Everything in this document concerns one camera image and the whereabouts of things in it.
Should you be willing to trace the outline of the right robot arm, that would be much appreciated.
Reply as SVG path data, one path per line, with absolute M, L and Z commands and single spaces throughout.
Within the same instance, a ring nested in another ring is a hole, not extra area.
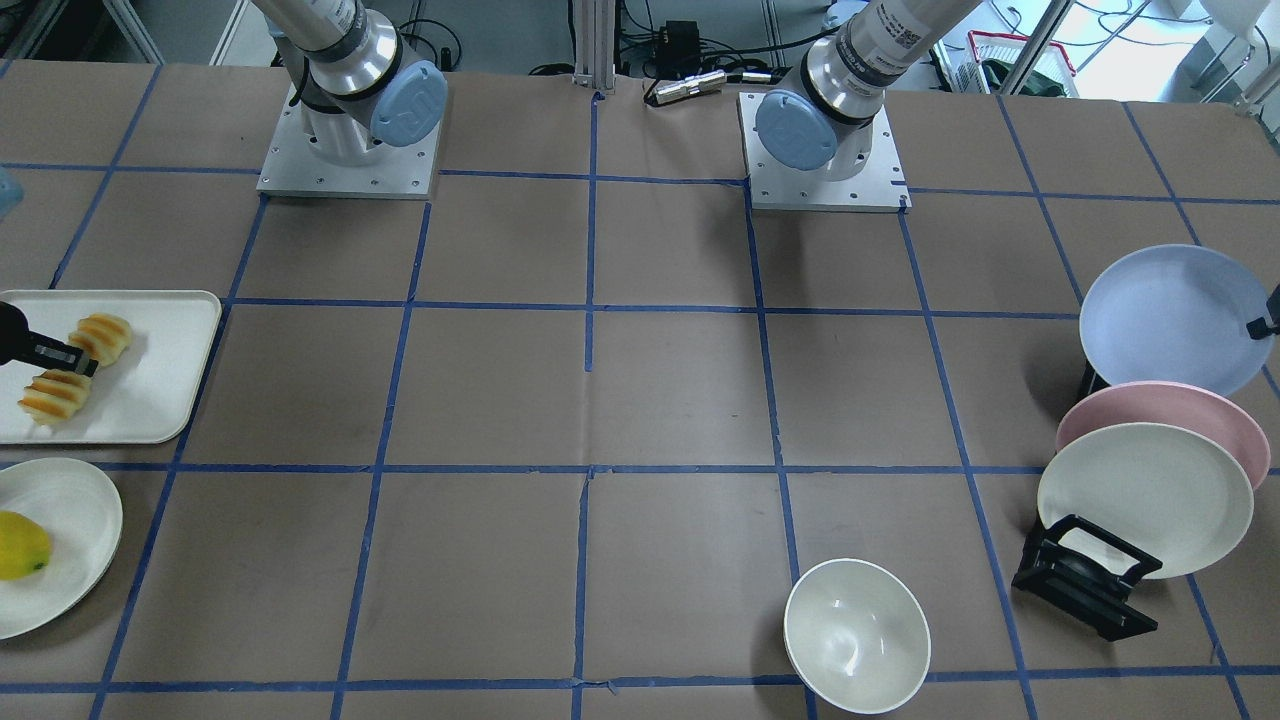
M 259 182 L 276 196 L 425 199 L 445 114 L 442 70 L 360 1 L 261 1 L 294 86 Z

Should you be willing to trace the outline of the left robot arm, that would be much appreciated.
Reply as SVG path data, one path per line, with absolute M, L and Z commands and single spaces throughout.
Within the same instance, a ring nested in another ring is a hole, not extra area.
M 774 328 L 919 322 L 1053 331 L 1130 252 L 1171 243 L 1277 284 L 1277 155 L 1222 104 L 895 92 L 954 1 L 873 1 L 808 50 L 749 138 L 835 158 L 896 141 L 914 208 L 755 219 L 756 314 Z

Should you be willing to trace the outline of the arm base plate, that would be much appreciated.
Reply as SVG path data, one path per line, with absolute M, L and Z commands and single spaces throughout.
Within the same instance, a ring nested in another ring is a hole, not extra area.
M 831 163 L 800 170 L 774 158 L 760 140 L 758 110 L 765 95 L 739 95 L 742 151 L 754 208 L 790 211 L 899 213 L 913 208 L 887 110 L 844 137 Z
M 434 192 L 445 120 L 404 147 L 378 143 L 346 114 L 320 113 L 285 92 L 256 188 L 288 199 L 428 201 Z

